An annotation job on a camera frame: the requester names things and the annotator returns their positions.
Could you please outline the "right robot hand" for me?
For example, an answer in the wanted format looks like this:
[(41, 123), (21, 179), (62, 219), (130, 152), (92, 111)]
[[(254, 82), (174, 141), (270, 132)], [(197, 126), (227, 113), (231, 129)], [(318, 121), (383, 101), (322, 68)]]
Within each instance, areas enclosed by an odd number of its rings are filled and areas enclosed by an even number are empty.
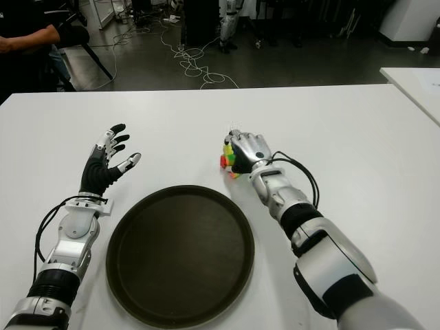
[(224, 142), (232, 147), (235, 159), (230, 170), (233, 173), (251, 173), (255, 166), (264, 166), (272, 158), (267, 142), (262, 135), (232, 130)]

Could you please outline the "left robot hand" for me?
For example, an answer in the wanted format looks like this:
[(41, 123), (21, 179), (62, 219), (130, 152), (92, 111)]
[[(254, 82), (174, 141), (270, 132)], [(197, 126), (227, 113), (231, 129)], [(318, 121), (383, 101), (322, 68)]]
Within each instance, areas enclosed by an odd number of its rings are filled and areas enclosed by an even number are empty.
[(126, 124), (117, 124), (98, 138), (83, 169), (79, 195), (103, 196), (108, 187), (140, 161), (142, 155), (134, 153), (118, 165), (109, 166), (112, 157), (125, 149), (124, 143), (130, 138), (129, 134), (120, 135), (125, 129)]

